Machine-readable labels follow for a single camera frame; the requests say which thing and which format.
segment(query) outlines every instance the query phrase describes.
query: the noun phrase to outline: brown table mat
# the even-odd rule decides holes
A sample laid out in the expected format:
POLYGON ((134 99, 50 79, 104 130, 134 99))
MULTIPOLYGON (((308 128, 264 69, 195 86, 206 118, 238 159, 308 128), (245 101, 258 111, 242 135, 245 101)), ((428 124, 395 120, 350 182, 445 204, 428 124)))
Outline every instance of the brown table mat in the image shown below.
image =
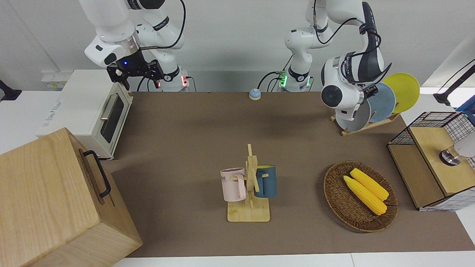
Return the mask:
POLYGON ((405 126, 342 137, 320 93, 137 93, 115 160, 104 162, 142 237, 130 257, 474 250, 454 212, 418 212, 386 144, 405 126), (227 222, 219 170, 244 167, 247 143, 275 164, 268 223, 227 222), (329 209, 323 177, 334 163, 372 166, 399 213, 386 230, 355 233, 329 209))

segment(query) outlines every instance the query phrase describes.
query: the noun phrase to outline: wooden mug holder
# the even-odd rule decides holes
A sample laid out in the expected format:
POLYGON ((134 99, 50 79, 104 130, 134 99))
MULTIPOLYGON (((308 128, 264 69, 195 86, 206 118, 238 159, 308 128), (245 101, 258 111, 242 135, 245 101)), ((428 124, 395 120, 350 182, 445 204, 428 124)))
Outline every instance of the wooden mug holder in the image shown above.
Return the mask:
POLYGON ((258 198, 254 195, 254 189, 259 192, 257 183, 257 156, 252 154, 251 144, 247 144, 246 180, 247 196, 245 200, 228 202, 228 221, 230 222, 268 222, 270 221, 270 209, 268 198, 258 198))

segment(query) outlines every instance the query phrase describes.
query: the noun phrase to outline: blue mug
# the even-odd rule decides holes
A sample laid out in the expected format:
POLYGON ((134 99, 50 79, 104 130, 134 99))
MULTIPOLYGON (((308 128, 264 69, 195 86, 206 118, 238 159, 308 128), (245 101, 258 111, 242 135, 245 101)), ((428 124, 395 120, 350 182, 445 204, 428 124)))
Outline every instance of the blue mug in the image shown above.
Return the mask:
POLYGON ((274 165, 260 165, 257 167, 256 177, 259 192, 254 189, 254 195, 258 198, 273 198, 277 195, 277 177, 274 165))

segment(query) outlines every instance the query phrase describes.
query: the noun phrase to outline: oven door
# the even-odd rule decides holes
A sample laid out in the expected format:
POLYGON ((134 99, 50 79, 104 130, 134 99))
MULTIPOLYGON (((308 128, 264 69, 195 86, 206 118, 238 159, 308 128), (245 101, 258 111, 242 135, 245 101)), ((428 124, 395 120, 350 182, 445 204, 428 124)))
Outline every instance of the oven door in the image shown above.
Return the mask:
POLYGON ((124 92, 119 86, 115 86, 115 89, 112 90, 109 95, 104 112, 100 117, 100 127, 96 135, 99 143, 110 153, 110 155, 106 155, 106 157, 112 157, 129 107, 130 104, 124 92))

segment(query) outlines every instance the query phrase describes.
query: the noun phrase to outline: black handle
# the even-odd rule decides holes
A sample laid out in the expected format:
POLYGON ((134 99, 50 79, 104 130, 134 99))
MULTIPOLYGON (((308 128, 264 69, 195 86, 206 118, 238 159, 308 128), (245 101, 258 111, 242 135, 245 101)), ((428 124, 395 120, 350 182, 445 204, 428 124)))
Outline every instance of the black handle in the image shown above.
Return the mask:
POLYGON ((101 162, 99 161, 99 157, 97 156, 97 154, 92 151, 92 150, 88 150, 86 152, 83 153, 83 155, 86 157, 86 156, 89 156, 89 155, 93 155, 94 156, 94 159, 95 159, 95 162, 97 163, 97 166, 99 167, 99 171, 101 172, 101 175, 102 175, 102 178, 104 179, 104 184, 105 184, 105 191, 100 193, 99 194, 99 197, 101 198, 104 198, 106 197, 108 194, 111 193, 111 184, 109 184, 109 180, 107 179, 107 176, 105 175, 105 172, 104 172, 104 169, 102 168, 102 164, 101 162))

